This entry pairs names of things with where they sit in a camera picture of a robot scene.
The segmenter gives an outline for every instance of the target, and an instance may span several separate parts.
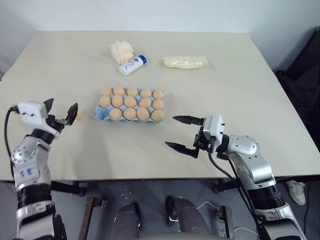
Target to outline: plastic bottle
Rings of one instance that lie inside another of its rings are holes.
[[[141,67],[143,64],[147,63],[147,59],[143,55],[136,56],[132,58],[130,61],[126,62],[125,64],[119,67],[120,73],[123,75],[128,75],[129,73],[133,72],[137,68]]]

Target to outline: blue egg carton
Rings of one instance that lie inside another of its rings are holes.
[[[135,96],[134,98],[135,98],[135,100],[136,100],[136,102],[137,102],[137,105],[135,106],[135,107],[133,107],[135,110],[138,110],[138,108],[139,108],[139,102],[140,102],[140,100],[142,99],[142,97],[140,96],[140,92],[142,91],[142,88],[137,88],[137,90],[138,90],[138,95],[137,96]],[[135,117],[134,119],[132,119],[131,121],[129,121],[129,120],[127,120],[127,119],[125,119],[125,117],[124,116],[121,116],[118,120],[125,120],[125,121],[127,121],[127,122],[132,122],[132,121],[139,121],[139,122],[141,122],[141,123],[145,123],[145,122],[153,122],[153,123],[160,123],[160,122],[162,122],[163,121],[163,119],[161,120],[161,121],[159,121],[159,122],[155,122],[155,121],[153,121],[152,120],[152,118],[151,118],[151,114],[155,111],[155,109],[152,107],[152,103],[154,102],[154,100],[155,100],[155,98],[154,97],[152,97],[152,95],[154,94],[154,89],[150,89],[151,90],[151,97],[149,97],[149,99],[150,99],[150,101],[151,101],[151,106],[149,107],[149,108],[147,108],[147,110],[148,110],[148,112],[149,112],[149,118],[147,119],[147,120],[145,120],[145,121],[141,121],[139,118],[137,118],[137,117]],[[127,97],[128,95],[127,94],[125,94],[125,95],[123,95],[122,96],[122,98],[123,99],[125,99],[125,97]],[[98,104],[95,106],[95,116],[94,116],[94,118],[95,119],[97,119],[97,120],[100,120],[100,121],[107,121],[107,120],[111,120],[111,118],[109,117],[109,112],[112,110],[112,109],[115,109],[116,107],[114,107],[114,106],[112,106],[112,104],[109,104],[108,106],[106,106],[106,108],[102,108],[102,107],[100,107]],[[128,107],[126,106],[126,105],[121,105],[120,107],[119,107],[119,109],[122,111],[122,114],[123,114],[123,112],[127,109]]]

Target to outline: white tabletop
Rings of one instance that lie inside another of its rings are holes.
[[[147,65],[128,76],[108,53],[115,40],[128,40]],[[203,69],[165,68],[167,56],[205,56]],[[161,123],[93,119],[100,88],[136,86],[165,92]],[[247,33],[37,32],[0,83],[0,125],[7,109],[22,101],[55,98],[51,114],[65,117],[78,102],[84,115],[51,145],[54,180],[219,178],[202,151],[198,159],[175,152],[165,141],[191,148],[199,126],[172,119],[220,113],[225,133],[250,135],[275,176],[320,174],[320,154],[302,121]],[[12,115],[11,149],[31,129]],[[0,179],[10,180],[9,158],[0,138]],[[231,172],[226,161],[217,163]]]

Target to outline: white cable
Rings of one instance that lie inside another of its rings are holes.
[[[258,234],[257,234],[256,232],[254,232],[254,231],[252,231],[252,230],[250,230],[250,229],[248,229],[248,228],[245,228],[245,227],[243,227],[243,226],[237,226],[237,227],[235,227],[235,228],[233,229],[233,232],[235,233],[235,232],[236,232],[237,230],[239,230],[239,229],[247,230],[247,231],[253,233],[254,235],[258,236]]]
[[[204,203],[202,203],[200,206],[198,206],[196,209],[199,210],[203,205],[205,204],[209,204],[211,207],[214,207],[215,209],[219,210],[218,207],[216,207],[215,205],[211,204],[210,202],[208,201],[205,201]]]

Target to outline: shoe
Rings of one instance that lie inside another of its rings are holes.
[[[306,186],[303,182],[296,182],[295,180],[287,181],[286,184],[289,187],[289,193],[291,198],[299,205],[306,204],[306,197],[304,193],[304,187]]]

